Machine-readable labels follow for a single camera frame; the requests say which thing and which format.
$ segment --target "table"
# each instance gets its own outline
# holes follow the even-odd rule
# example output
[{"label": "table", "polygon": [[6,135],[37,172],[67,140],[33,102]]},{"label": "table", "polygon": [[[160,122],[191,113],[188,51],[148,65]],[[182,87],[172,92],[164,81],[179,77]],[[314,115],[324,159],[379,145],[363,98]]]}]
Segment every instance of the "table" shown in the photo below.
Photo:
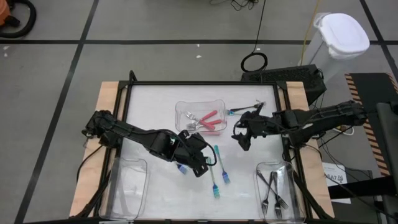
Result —
[{"label": "table", "polygon": [[[118,85],[118,82],[102,83],[101,89],[99,91],[96,110],[113,110],[116,101]],[[290,107],[292,109],[308,109],[307,98],[303,84],[301,82],[287,82],[287,93],[289,95]],[[126,91],[122,91],[120,100],[122,103],[119,105],[120,112],[118,113],[118,119],[121,119],[125,97]],[[279,98],[282,109],[286,109],[283,91],[281,90],[279,91]],[[317,142],[315,140],[311,140],[307,144],[317,148]],[[98,146],[98,139],[90,139],[87,142],[84,158],[90,155]],[[317,200],[317,202],[322,206],[322,208],[329,215],[334,216],[319,153],[309,147],[301,149],[300,153],[308,190],[314,196],[315,200]],[[88,160],[81,169],[72,208],[70,210],[71,216],[76,215],[83,209],[98,188],[104,155],[105,150],[100,150],[94,156],[92,156],[92,158],[90,158],[90,160]]]}]

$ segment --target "wooden table frame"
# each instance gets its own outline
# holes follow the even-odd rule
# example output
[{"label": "wooden table frame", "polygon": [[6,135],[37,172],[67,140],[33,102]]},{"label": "wooden table frame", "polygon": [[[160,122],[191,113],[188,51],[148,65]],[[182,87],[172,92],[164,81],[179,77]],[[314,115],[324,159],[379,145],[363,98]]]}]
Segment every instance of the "wooden table frame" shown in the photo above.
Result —
[{"label": "wooden table frame", "polygon": [[[103,82],[101,84],[95,110],[113,111],[114,114],[117,114],[118,119],[126,119],[123,118],[123,114],[126,114],[124,112],[127,111],[128,107],[126,102],[129,102],[127,88],[125,87],[126,84],[128,84],[128,82]],[[279,89],[279,100],[282,110],[289,108],[308,110],[307,97],[305,95],[303,83],[301,82],[287,82],[285,91],[283,89]],[[98,140],[99,139],[96,138],[88,140],[84,158],[90,155],[99,146]],[[318,149],[316,140],[310,140],[307,144]],[[70,216],[79,213],[90,201],[93,194],[98,189],[101,175],[103,176],[104,174],[103,168],[111,168],[111,162],[104,166],[104,158],[106,157],[106,154],[109,154],[108,156],[110,156],[110,158],[114,158],[116,151],[101,149],[87,160],[85,165],[81,168],[80,178],[76,186],[75,196],[70,210]],[[300,150],[300,157],[307,189],[324,211],[334,217],[320,154],[307,146]],[[297,170],[296,163],[297,161],[294,161],[294,166]],[[103,197],[103,203],[106,203],[106,200],[107,197]],[[304,200],[300,200],[299,203],[302,205],[302,208],[305,207]],[[317,217],[314,211],[312,211],[312,216],[313,218]]]}]

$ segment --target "floor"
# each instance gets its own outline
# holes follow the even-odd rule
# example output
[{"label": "floor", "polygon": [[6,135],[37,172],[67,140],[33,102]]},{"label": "floor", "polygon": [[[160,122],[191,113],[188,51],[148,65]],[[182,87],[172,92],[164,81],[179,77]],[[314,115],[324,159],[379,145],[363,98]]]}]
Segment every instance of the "floor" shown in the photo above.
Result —
[{"label": "floor", "polygon": [[[32,32],[0,39],[2,223],[68,216],[84,151],[80,130],[101,82],[125,80],[130,69],[139,80],[239,80],[262,6],[260,0],[251,11],[238,12],[227,2],[212,6],[207,0],[31,1],[38,12]],[[257,47],[268,56],[268,68],[297,64],[315,3],[266,2]],[[324,106],[351,99],[345,72],[398,76],[397,6],[395,0],[321,1],[319,12],[353,16],[372,43],[326,84]],[[13,14],[24,23],[29,12],[17,6]],[[380,176],[363,128],[328,145],[346,166]]]}]

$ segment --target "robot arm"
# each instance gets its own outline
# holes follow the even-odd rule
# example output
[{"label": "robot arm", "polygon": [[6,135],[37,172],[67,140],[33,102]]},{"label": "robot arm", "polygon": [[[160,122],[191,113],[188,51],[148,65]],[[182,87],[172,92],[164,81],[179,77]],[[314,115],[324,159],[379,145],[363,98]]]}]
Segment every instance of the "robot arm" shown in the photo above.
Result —
[{"label": "robot arm", "polygon": [[142,144],[152,155],[165,161],[177,161],[192,168],[197,177],[203,175],[208,166],[202,149],[210,146],[200,134],[189,136],[188,131],[175,134],[168,129],[143,130],[113,117],[110,111],[95,111],[82,133],[97,136],[106,147],[118,147],[121,137]]},{"label": "robot arm", "polygon": [[[233,139],[248,151],[251,138],[270,134],[285,134],[293,147],[302,147],[312,136],[325,133],[340,125],[360,126],[368,118],[359,103],[347,101],[318,110],[285,110],[273,113],[273,117],[259,115],[256,111],[245,112],[234,126]],[[246,128],[246,134],[236,134],[235,128]]]}]

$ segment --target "orange vacuum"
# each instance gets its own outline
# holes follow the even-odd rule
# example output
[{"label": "orange vacuum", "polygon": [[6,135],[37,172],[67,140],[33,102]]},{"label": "orange vacuum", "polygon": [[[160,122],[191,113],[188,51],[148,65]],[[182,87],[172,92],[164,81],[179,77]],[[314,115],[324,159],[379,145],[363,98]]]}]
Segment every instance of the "orange vacuum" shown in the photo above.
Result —
[{"label": "orange vacuum", "polygon": [[[10,10],[14,9],[15,3],[25,4],[30,9],[29,19],[22,29],[17,32],[1,32],[5,26],[19,27],[20,21],[11,15]],[[0,0],[0,37],[18,38],[28,34],[36,21],[36,8],[28,0]]]}]

